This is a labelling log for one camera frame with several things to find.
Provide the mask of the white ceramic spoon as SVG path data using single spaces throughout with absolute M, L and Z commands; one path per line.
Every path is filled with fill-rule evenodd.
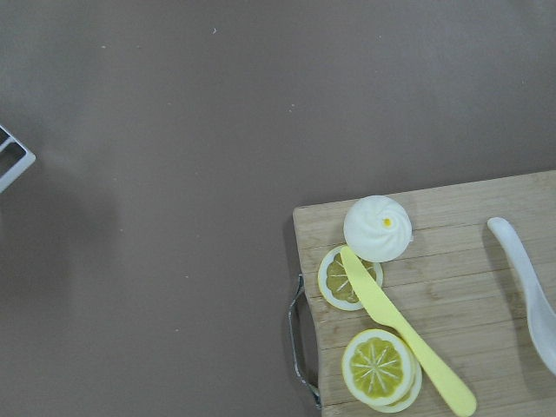
M 502 247 L 520 282 L 532 344 L 546 368 L 555 374 L 555 311 L 546 298 L 525 246 L 506 219 L 492 217 L 486 225 Z

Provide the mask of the lemon slice near bun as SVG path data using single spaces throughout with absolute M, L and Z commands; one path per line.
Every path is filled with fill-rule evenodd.
M 354 292 L 341 259 L 344 245 L 331 249 L 321 260 L 317 274 L 321 296 L 335 308 L 343 311 L 363 309 Z

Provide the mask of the white steamed bun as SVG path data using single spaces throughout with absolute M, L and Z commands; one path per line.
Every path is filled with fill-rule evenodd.
M 371 195 L 347 212 L 343 234 L 346 244 L 361 259 L 392 261 L 405 252 L 413 229 L 406 210 L 392 198 Z

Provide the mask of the yellow plastic knife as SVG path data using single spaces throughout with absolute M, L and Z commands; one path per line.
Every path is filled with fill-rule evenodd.
M 400 335 L 455 415 L 473 415 L 477 409 L 477 400 L 470 388 L 414 330 L 351 248 L 345 246 L 341 249 L 341 262 L 368 315 L 375 322 L 393 328 Z

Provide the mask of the bamboo cutting board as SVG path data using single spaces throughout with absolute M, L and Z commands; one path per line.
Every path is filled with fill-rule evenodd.
M 383 287 L 430 347 L 473 391 L 479 416 L 552 416 L 555 378 L 537 355 L 519 282 L 487 227 L 502 217 L 516 230 L 546 296 L 555 296 L 555 174 L 545 171 L 395 195 L 413 225 L 413 241 L 383 265 Z M 374 322 L 321 296 L 317 272 L 344 242 L 350 202 L 293 213 L 305 295 L 318 347 L 318 388 L 325 416 L 370 416 L 341 375 L 348 342 Z

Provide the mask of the top stacked lemon slice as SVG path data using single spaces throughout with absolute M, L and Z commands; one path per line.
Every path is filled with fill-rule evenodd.
M 401 400 L 414 382 L 414 359 L 405 342 L 382 329 L 358 333 L 346 346 L 341 371 L 357 400 L 384 407 Z

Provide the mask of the stacked lemon slice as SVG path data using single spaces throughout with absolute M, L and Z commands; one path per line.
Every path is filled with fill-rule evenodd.
M 414 371 L 412 385 L 400 400 L 384 406 L 369 405 L 369 407 L 374 411 L 385 414 L 394 414 L 409 408 L 417 399 L 422 385 L 421 366 L 417 361 L 412 364 L 412 370 Z
M 405 342 L 382 329 L 358 333 L 346 346 L 341 371 L 357 400 L 384 407 L 401 400 L 414 382 L 414 359 Z

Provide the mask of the bottom stacked lemon slice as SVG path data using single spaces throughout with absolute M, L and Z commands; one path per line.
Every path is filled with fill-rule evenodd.
M 412 364 L 412 370 L 414 371 L 412 385 L 400 400 L 384 406 L 369 405 L 369 407 L 374 411 L 385 414 L 394 414 L 409 408 L 417 399 L 422 385 L 421 366 L 417 361 Z

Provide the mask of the white metal frame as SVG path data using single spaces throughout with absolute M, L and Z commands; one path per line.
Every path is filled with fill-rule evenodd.
M 4 192 L 35 161 L 35 154 L 4 126 L 1 126 L 1 192 Z

